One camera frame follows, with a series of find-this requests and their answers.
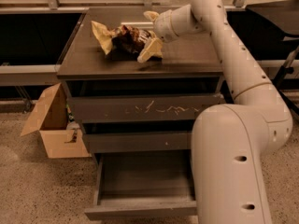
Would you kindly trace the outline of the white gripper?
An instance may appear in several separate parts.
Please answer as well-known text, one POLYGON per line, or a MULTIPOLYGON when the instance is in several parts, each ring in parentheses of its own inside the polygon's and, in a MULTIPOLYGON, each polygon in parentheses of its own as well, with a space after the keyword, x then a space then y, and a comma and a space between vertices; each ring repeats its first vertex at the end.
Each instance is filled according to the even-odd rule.
MULTIPOLYGON (((153 22, 153 30, 155 34, 165 43, 172 42, 178 38, 172 27, 172 11, 167 10, 159 15, 155 11, 145 11, 144 17, 153 22)), ((151 57, 162 58, 163 42, 157 37, 150 38, 144 48, 141 50, 137 61, 144 63, 151 57)))

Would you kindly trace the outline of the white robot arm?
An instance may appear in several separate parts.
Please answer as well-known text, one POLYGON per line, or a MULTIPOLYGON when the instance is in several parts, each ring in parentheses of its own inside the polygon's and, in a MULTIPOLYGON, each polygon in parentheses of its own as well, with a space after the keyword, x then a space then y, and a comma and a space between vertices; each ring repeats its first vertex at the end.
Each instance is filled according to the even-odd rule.
POLYGON ((163 13, 145 12, 157 39, 138 59, 164 42, 207 31, 233 98, 203 111, 192 128, 192 175, 199 224, 272 224, 261 156, 282 147, 292 114, 278 90, 227 21, 222 0, 192 0, 163 13))

